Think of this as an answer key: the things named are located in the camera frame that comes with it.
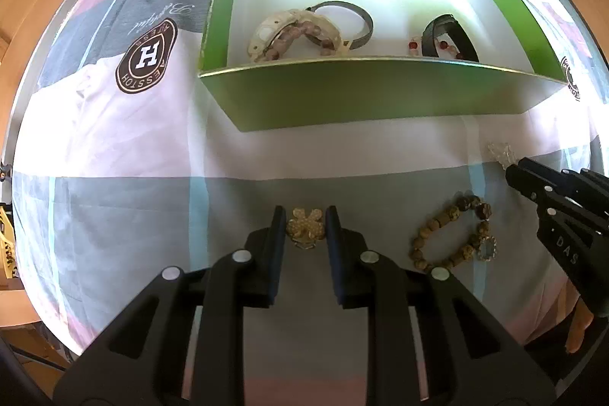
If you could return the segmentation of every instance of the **circular logo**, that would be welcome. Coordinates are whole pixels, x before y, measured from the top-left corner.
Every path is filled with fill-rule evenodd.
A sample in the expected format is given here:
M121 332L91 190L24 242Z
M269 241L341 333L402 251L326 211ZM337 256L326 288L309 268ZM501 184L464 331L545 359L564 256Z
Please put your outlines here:
M116 84L126 94L139 94L156 85L167 70L178 28L165 18L127 49L116 68Z
M577 85L575 84L575 82L573 81L573 76L571 75L571 67L569 66L569 61L567 60L566 57L563 57L562 60L560 61L560 67L563 70L563 73L565 75L565 77L567 78L567 85L571 91L571 93L573 94L573 97L576 98L576 100L579 100L579 88L577 88Z

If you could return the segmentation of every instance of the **screw head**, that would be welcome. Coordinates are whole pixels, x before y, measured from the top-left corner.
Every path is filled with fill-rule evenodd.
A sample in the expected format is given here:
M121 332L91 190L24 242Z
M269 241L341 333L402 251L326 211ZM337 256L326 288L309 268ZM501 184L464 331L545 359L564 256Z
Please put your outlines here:
M451 276L451 273L444 267L434 267L431 271L431 276L435 280L447 280Z
M177 267L167 267L163 269L161 275L165 280L176 280L178 277L180 277L180 269Z
M248 250L237 250L233 253L233 260L237 263L246 263L252 260L252 254Z
M359 259L363 262L363 263L376 263L379 261L379 254L376 251L364 251L362 252L362 254L359 256Z

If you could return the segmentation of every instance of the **gold flower charm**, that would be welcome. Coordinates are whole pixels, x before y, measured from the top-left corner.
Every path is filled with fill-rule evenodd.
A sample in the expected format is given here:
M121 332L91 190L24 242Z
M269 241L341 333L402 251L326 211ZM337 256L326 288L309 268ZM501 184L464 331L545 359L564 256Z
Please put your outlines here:
M317 242L326 235L324 224L320 222L324 213L320 209L313 209L307 217L304 209L294 209L292 215L295 218L287 223L287 235L294 245L303 250L315 248Z

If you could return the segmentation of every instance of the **yellow object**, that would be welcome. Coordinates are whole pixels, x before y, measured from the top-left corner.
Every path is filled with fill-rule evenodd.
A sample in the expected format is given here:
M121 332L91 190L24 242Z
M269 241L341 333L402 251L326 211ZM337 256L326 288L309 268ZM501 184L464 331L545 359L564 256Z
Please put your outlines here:
M287 223L287 235L303 250L315 248L326 235L324 224L320 222L324 213L320 209L313 209L307 217L304 209L294 209L292 214L295 218Z
M16 276L17 265L14 251L14 229L4 207L0 207L0 244L2 245L2 267L7 279Z

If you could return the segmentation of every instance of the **pink and gray fabric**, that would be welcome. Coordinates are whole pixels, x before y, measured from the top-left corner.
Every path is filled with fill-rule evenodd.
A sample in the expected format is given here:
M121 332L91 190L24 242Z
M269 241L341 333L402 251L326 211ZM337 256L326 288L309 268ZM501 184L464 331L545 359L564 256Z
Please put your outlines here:
M249 133L197 77L209 1L79 0L40 74L14 158L17 259L34 307L66 345L81 352L165 266L198 269L241 247L276 204L336 205L345 227L412 268L416 227L458 191L492 204L499 246L497 260L456 276L520 342L570 311L577 295L535 237L535 206L510 191L488 150L509 143L556 169L608 172L607 68L559 0L525 2L572 84L525 114ZM117 66L166 18L177 39L162 80L126 94ZM456 223L426 255L451 252L469 229ZM250 397L290 390L289 404L322 404L320 388L357 392L366 324L365 312L337 306L323 244L286 249L273 311L246 315Z

